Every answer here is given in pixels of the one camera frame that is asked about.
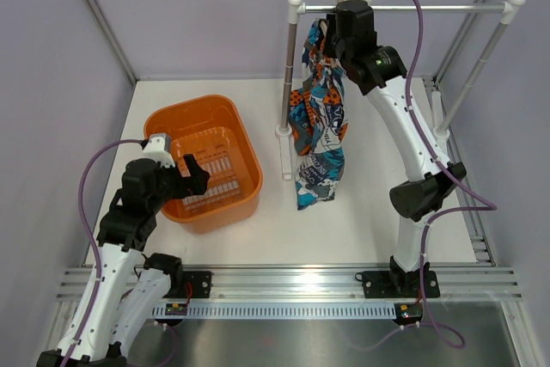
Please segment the colourful patterned shorts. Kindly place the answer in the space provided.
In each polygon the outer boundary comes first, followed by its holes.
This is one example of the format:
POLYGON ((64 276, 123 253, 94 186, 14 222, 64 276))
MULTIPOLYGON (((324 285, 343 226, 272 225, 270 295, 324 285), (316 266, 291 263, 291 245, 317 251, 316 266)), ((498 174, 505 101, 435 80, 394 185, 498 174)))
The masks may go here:
POLYGON ((289 98, 294 148, 302 158, 295 179, 299 211, 333 200, 345 168, 345 71, 324 53, 327 30, 326 18, 312 23, 302 49, 304 80, 289 98))

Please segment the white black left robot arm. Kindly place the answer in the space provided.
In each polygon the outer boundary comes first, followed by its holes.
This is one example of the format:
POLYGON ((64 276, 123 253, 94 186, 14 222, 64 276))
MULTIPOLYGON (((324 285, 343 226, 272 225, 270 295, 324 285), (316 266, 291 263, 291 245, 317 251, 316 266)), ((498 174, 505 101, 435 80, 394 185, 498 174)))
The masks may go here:
POLYGON ((129 162, 96 238, 95 272, 56 349, 42 352, 39 366, 125 366, 139 330, 164 296, 183 291, 181 260, 143 256, 157 213, 171 200, 202 195, 210 175, 191 154, 182 175, 174 162, 129 162))

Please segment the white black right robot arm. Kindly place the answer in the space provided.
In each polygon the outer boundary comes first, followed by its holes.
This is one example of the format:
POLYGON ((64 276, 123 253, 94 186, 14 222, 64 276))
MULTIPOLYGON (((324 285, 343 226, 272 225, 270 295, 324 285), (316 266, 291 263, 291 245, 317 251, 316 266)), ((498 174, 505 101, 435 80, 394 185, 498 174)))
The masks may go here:
POLYGON ((397 247, 384 272, 363 272, 367 297, 416 298, 428 287, 432 272, 421 251, 429 218, 443 207, 466 175, 441 150, 406 82, 406 66, 392 46, 377 41, 374 11, 364 0, 345 0, 328 15, 324 53, 337 58, 347 77, 382 117, 406 171, 406 181, 389 191, 400 216, 397 247))

